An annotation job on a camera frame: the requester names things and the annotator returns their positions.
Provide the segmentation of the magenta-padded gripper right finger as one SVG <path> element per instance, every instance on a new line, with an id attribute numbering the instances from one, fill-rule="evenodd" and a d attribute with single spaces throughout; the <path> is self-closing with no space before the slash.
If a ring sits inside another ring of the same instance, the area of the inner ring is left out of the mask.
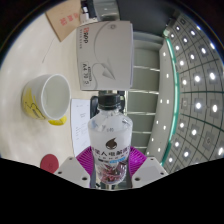
<path id="1" fill-rule="evenodd" d="M 132 188 L 143 187 L 168 175 L 155 157 L 147 157 L 134 147 L 130 151 L 128 169 Z"/>

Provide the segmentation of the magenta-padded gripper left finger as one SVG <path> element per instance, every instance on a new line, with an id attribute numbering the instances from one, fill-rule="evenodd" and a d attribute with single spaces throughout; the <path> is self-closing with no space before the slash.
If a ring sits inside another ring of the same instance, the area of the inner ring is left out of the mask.
<path id="1" fill-rule="evenodd" d="M 81 187 L 94 188 L 96 172 L 91 148 L 87 147 L 76 157 L 69 156 L 54 174 Z"/>

